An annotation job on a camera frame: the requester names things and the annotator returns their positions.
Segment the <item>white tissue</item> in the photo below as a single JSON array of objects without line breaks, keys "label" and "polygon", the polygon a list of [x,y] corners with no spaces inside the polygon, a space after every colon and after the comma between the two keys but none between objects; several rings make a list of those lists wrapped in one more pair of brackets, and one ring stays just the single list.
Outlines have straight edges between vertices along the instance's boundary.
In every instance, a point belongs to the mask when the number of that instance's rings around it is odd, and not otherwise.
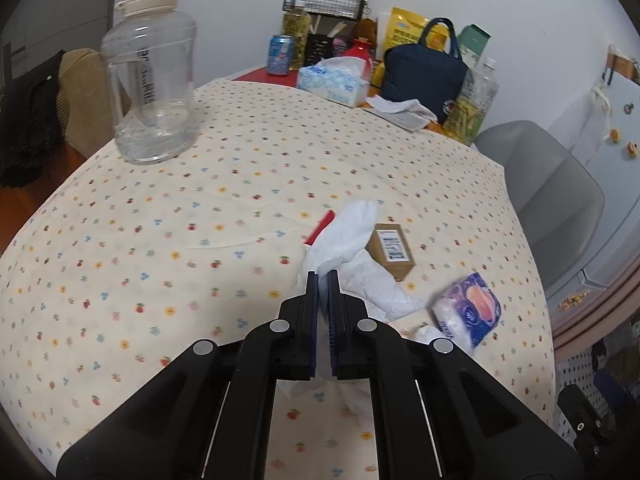
[{"label": "white tissue", "polygon": [[335,270],[342,291],[364,301],[368,315],[381,322],[394,322],[431,304],[445,287],[428,285],[425,292],[409,292],[396,283],[366,251],[378,222],[378,204],[373,200],[353,200],[347,204],[306,251],[305,259],[296,278],[293,294],[306,289],[307,274],[318,275],[320,307],[316,346],[317,368],[309,382],[281,380],[279,387],[294,399],[314,391],[331,378],[328,307],[328,274]]}]

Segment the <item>small brown cardboard box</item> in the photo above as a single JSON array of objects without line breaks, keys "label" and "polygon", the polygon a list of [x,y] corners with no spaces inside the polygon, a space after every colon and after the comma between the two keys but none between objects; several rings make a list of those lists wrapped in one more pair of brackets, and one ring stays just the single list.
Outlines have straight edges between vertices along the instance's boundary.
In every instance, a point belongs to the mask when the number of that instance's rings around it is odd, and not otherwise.
[{"label": "small brown cardboard box", "polygon": [[396,282],[402,282],[416,265],[399,224],[377,223],[366,251]]}]

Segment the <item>purple tissue pack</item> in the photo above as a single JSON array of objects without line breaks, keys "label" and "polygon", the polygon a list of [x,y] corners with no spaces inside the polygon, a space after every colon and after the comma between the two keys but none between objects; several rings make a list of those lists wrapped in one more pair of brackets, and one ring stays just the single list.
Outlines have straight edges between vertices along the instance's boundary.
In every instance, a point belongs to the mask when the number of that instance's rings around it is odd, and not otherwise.
[{"label": "purple tissue pack", "polygon": [[501,318],[501,304],[482,276],[475,272],[457,281],[432,304],[440,331],[472,354]]}]

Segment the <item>red white wrapper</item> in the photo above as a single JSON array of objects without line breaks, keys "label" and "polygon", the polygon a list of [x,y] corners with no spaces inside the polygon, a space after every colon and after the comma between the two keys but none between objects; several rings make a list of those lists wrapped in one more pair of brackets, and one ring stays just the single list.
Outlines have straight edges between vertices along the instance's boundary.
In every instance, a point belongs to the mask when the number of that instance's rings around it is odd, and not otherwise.
[{"label": "red white wrapper", "polygon": [[322,231],[331,224],[334,220],[335,214],[333,210],[328,210],[322,219],[318,222],[314,230],[307,236],[305,244],[312,246]]}]

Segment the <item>white cloth on table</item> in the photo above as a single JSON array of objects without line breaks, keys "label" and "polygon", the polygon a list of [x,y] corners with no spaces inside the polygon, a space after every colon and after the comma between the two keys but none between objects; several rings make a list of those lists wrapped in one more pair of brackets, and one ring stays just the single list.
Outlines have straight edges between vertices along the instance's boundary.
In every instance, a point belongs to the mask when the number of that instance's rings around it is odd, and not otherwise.
[{"label": "white cloth on table", "polygon": [[437,122],[437,116],[418,100],[392,102],[380,96],[371,96],[366,99],[366,104],[366,112],[410,132],[416,132]]}]

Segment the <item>grey upholstered chair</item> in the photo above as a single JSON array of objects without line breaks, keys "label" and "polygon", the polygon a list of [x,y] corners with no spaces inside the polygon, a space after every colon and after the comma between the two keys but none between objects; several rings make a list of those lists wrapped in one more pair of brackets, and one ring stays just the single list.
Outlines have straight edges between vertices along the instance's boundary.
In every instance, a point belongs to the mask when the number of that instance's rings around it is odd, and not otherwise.
[{"label": "grey upholstered chair", "polygon": [[604,209],[604,194],[587,169],[547,130],[528,120],[493,126],[477,149],[503,166],[506,190],[550,290],[586,252]]}]

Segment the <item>blue tissue box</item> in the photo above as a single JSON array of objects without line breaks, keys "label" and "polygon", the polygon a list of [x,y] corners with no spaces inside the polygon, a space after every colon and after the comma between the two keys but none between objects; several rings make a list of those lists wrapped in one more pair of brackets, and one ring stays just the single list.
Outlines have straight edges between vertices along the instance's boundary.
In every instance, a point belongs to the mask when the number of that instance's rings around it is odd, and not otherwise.
[{"label": "blue tissue box", "polygon": [[357,107],[367,99],[369,75],[370,66],[363,58],[339,56],[301,68],[296,88],[337,104]]}]

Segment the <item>navy lunch bag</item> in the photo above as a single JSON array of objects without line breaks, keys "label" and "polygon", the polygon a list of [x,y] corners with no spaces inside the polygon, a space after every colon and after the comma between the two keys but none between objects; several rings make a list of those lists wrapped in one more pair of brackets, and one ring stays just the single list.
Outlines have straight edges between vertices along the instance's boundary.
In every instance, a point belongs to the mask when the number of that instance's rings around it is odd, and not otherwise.
[{"label": "navy lunch bag", "polygon": [[[427,47],[426,38],[436,25],[449,32],[449,51]],[[462,60],[454,23],[449,18],[434,18],[427,23],[415,44],[401,44],[384,54],[385,75],[380,96],[387,101],[418,100],[446,122],[459,95],[468,66]]]}]

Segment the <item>red white bottle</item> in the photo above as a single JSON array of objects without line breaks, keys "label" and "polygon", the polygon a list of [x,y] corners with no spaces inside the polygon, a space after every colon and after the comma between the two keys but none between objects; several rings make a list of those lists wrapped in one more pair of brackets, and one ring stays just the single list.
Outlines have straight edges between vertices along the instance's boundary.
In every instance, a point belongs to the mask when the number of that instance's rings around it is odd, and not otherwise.
[{"label": "red white bottle", "polygon": [[362,78],[369,77],[372,70],[372,44],[366,38],[357,38],[344,53],[345,58],[359,58],[363,63]]}]

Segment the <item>white refrigerator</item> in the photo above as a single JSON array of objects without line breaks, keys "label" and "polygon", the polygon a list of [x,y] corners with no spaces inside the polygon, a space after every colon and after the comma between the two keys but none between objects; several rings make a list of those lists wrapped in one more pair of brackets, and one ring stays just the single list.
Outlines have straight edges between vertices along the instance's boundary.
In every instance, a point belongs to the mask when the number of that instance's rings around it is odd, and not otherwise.
[{"label": "white refrigerator", "polygon": [[582,109],[563,144],[600,186],[604,207],[584,254],[547,292],[552,310],[576,295],[588,304],[639,255],[639,85],[608,68]]}]

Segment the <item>glass jar with pickles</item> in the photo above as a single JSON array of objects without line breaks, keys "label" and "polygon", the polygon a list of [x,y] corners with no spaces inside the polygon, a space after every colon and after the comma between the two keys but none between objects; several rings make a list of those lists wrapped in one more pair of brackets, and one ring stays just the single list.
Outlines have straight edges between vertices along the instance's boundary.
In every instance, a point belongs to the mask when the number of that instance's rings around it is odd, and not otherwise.
[{"label": "glass jar with pickles", "polygon": [[311,15],[305,3],[296,0],[292,9],[285,11],[282,18],[282,34],[294,40],[290,71],[296,72],[304,65],[305,49],[311,25]]}]

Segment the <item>yellow snack bag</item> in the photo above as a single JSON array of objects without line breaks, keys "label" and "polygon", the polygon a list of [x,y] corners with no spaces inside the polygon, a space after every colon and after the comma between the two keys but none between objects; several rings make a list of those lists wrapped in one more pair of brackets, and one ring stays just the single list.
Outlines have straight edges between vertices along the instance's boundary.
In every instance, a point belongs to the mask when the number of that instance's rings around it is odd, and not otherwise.
[{"label": "yellow snack bag", "polygon": [[[419,42],[423,29],[430,20],[420,14],[393,8],[387,23],[383,51],[400,46],[401,44],[415,44]],[[435,24],[422,41],[430,49],[443,51],[448,44],[449,32],[442,24]]]}]

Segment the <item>large clear water jug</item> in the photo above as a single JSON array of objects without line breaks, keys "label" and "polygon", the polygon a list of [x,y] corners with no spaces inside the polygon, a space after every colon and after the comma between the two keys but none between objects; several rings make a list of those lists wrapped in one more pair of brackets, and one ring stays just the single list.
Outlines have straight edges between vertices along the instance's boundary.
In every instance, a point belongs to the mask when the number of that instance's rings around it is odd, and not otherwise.
[{"label": "large clear water jug", "polygon": [[178,0],[119,0],[122,20],[101,44],[120,156],[155,164],[198,135],[193,95],[196,21]]}]

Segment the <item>green tall carton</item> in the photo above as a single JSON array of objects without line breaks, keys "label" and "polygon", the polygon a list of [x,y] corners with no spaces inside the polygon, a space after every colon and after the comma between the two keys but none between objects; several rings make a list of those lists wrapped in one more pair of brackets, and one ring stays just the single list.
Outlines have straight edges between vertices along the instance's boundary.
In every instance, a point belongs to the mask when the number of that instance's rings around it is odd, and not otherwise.
[{"label": "green tall carton", "polygon": [[469,68],[477,66],[488,45],[491,34],[475,24],[466,25],[457,36],[462,61]]}]

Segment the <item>tan chair with black jacket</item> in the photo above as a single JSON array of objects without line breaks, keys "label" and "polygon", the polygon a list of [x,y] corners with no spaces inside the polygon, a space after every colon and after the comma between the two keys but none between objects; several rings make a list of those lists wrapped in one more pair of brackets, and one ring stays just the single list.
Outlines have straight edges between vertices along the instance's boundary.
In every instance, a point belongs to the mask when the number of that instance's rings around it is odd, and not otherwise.
[{"label": "tan chair with black jacket", "polygon": [[113,136],[99,52],[55,53],[1,89],[1,185],[35,182],[64,144],[89,157]]}]

